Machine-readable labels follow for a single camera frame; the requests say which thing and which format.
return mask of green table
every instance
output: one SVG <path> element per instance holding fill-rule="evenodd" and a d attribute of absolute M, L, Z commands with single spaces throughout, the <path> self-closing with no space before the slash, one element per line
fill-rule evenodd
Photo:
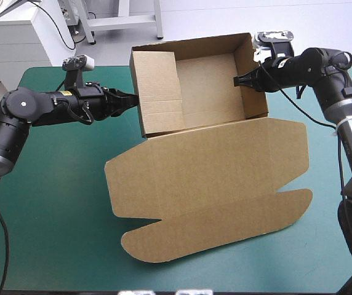
<path fill-rule="evenodd" d="M 20 85 L 50 91 L 64 75 L 60 68 L 32 68 Z M 85 80 L 133 91 L 125 66 L 96 67 L 85 73 Z M 294 90 L 288 93 L 294 96 Z M 11 241 L 6 289 L 338 290 L 352 274 L 352 258 L 337 222 L 337 139 L 332 130 L 303 117 L 281 94 L 267 97 L 271 117 L 302 121 L 308 129 L 310 169 L 283 188 L 313 191 L 311 206 L 296 224 L 169 263 L 140 262 L 123 250 L 120 238 L 150 221 L 112 214 L 103 172 L 107 160 L 143 141 L 137 108 L 92 126 L 36 127 L 14 171 L 0 182 L 0 208 Z M 311 90 L 298 103 L 323 120 Z M 0 276 L 3 253 L 0 226 Z"/>

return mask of box side wall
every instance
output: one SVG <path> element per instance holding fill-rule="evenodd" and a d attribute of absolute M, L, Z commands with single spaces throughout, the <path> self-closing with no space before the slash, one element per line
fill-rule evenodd
<path fill-rule="evenodd" d="M 173 52 L 132 52 L 145 133 L 185 128 L 182 94 Z"/>
<path fill-rule="evenodd" d="M 232 53 L 176 61 L 186 128 L 244 119 Z"/>
<path fill-rule="evenodd" d="M 234 52 L 234 59 L 238 76 L 255 69 L 258 64 L 254 62 L 254 49 L 251 40 L 246 40 Z M 244 115 L 246 119 L 267 116 L 268 104 L 264 92 L 256 92 L 252 88 L 240 86 L 243 97 Z"/>
<path fill-rule="evenodd" d="M 175 53 L 176 60 L 206 57 L 224 53 L 233 53 L 249 33 L 232 34 L 224 36 L 204 37 L 197 39 L 169 41 L 151 45 L 135 46 L 133 51 L 168 51 Z"/>

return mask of white drawer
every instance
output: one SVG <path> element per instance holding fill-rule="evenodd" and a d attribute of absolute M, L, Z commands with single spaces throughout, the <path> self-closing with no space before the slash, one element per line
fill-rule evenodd
<path fill-rule="evenodd" d="M 49 60 L 49 57 L 40 43 L 0 45 L 0 62 L 47 60 Z"/>
<path fill-rule="evenodd" d="M 24 72 L 35 66 L 51 66 L 51 63 L 49 61 L 0 63 L 0 81 L 8 91 L 16 89 Z"/>
<path fill-rule="evenodd" d="M 32 25 L 0 26 L 0 44 L 39 43 Z"/>

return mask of cardboard box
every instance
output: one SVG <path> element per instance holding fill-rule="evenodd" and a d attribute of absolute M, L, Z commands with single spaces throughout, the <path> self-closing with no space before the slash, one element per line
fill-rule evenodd
<path fill-rule="evenodd" d="M 233 85 L 257 66 L 253 54 L 248 33 L 133 47 L 143 134 L 266 116 L 264 93 Z"/>
<path fill-rule="evenodd" d="M 123 235 L 133 257 L 164 262 L 273 232 L 310 204 L 308 189 L 277 192 L 308 169 L 305 126 L 267 118 L 263 93 L 233 86 L 256 67 L 250 40 L 133 48 L 149 138 L 105 166 L 116 216 L 161 220 Z"/>

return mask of white cabinet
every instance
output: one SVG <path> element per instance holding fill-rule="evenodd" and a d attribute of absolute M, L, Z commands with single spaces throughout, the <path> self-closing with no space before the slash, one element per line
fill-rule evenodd
<path fill-rule="evenodd" d="M 13 0 L 3 0 L 0 12 Z M 55 20 L 65 42 L 73 46 L 57 0 L 40 3 Z M 16 89 L 23 73 L 34 66 L 61 66 L 75 54 L 67 49 L 51 19 L 27 2 L 0 18 L 0 81 L 8 90 Z"/>

